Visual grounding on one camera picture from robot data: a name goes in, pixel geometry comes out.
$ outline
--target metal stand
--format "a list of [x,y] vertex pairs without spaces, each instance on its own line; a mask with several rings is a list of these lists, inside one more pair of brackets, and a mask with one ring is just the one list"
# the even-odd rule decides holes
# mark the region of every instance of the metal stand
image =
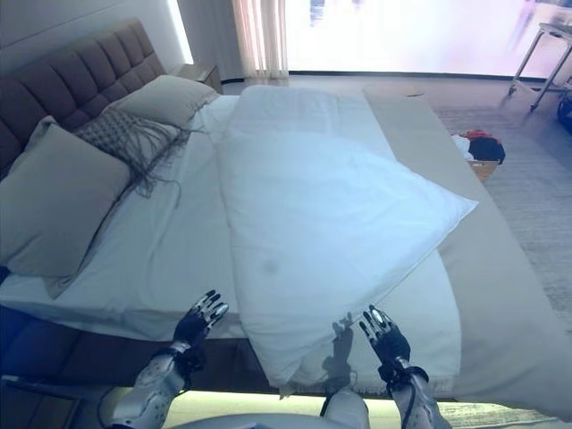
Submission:
[[[530,57],[532,56],[534,50],[536,49],[538,41],[540,40],[540,37],[543,34],[549,34],[554,38],[563,39],[568,44],[568,48],[559,59],[558,63],[556,64],[556,67],[554,67],[554,70],[552,70],[551,75],[548,77],[546,82],[544,82],[544,86],[542,88],[531,88],[528,85],[526,85],[522,80],[520,80],[520,74],[525,69],[528,60],[530,60]],[[525,58],[523,59],[523,62],[520,64],[520,67],[518,67],[517,74],[512,80],[512,84],[510,85],[509,88],[509,96],[511,96],[517,90],[517,87],[521,87],[533,92],[538,92],[535,101],[530,105],[530,111],[533,112],[534,109],[538,107],[540,100],[543,99],[544,94],[546,94],[547,92],[559,92],[559,93],[567,92],[568,88],[553,85],[552,81],[562,68],[562,65],[564,65],[564,63],[570,56],[570,53],[572,53],[572,26],[548,24],[545,22],[541,23],[540,28],[538,29],[538,34],[536,34],[536,37],[534,38],[533,44],[528,49],[528,52],[526,53]]]

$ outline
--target window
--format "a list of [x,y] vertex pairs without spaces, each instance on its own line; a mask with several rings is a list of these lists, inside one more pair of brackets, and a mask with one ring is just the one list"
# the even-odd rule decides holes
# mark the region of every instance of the window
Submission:
[[[288,0],[290,70],[514,75],[558,0]],[[525,70],[546,77],[566,48],[545,37]]]

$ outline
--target headboard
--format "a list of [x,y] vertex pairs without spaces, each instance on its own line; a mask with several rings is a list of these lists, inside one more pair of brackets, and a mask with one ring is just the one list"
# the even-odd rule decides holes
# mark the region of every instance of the headboard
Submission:
[[123,21],[0,80],[0,179],[47,115],[68,130],[164,69],[138,20]]

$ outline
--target carpet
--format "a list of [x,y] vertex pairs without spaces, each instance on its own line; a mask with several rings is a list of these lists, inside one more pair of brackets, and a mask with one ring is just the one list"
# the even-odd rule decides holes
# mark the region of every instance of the carpet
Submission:
[[572,341],[572,172],[493,107],[434,110],[451,134],[482,129],[501,140],[507,158],[484,186]]

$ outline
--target curtain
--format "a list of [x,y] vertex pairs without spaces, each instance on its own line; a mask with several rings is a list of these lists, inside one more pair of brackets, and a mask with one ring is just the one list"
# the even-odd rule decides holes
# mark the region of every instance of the curtain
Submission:
[[232,0],[245,78],[286,79],[286,0]]

